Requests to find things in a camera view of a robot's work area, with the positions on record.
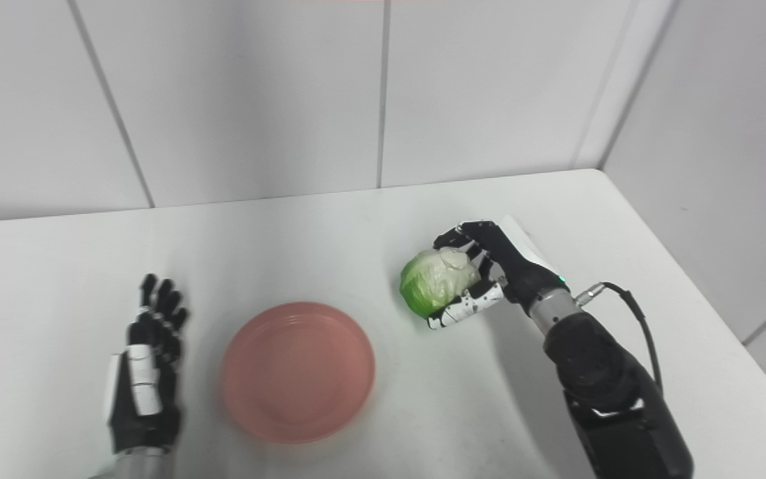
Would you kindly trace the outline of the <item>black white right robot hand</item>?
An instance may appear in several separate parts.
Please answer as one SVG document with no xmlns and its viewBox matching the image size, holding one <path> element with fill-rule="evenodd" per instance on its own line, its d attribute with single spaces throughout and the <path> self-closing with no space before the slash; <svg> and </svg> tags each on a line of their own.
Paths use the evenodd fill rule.
<svg viewBox="0 0 766 479">
<path fill-rule="evenodd" d="M 432 330 L 455 325 L 504 299 L 522 307 L 543 334 L 582 311 L 565 280 L 545 267 L 513 228 L 505 230 L 491 220 L 460 222 L 434 240 L 434 249 L 444 247 L 478 259 L 478 280 L 426 319 Z"/>
</svg>

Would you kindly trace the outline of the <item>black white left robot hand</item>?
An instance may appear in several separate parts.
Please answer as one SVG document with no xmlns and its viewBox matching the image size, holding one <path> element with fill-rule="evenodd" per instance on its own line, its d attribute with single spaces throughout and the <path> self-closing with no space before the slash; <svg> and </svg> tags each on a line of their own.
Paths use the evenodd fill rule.
<svg viewBox="0 0 766 479">
<path fill-rule="evenodd" d="M 108 368 L 104 420 L 113 454 L 174 447 L 182 428 L 177 391 L 188 317 L 173 280 L 153 273 L 143 278 L 136 318 Z"/>
</svg>

